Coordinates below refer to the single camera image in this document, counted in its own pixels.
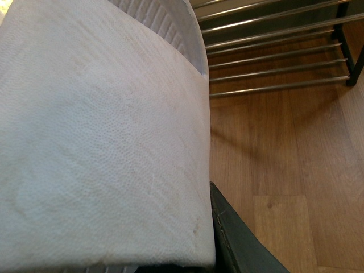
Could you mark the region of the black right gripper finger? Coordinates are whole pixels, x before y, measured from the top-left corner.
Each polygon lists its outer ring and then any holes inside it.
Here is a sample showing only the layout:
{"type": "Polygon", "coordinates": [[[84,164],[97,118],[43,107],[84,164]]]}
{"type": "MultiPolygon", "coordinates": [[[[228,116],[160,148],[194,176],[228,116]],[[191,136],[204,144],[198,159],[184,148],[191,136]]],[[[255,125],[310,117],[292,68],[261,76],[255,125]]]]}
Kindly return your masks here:
{"type": "Polygon", "coordinates": [[[216,246],[215,272],[288,272],[264,247],[238,213],[210,182],[216,246]]]}

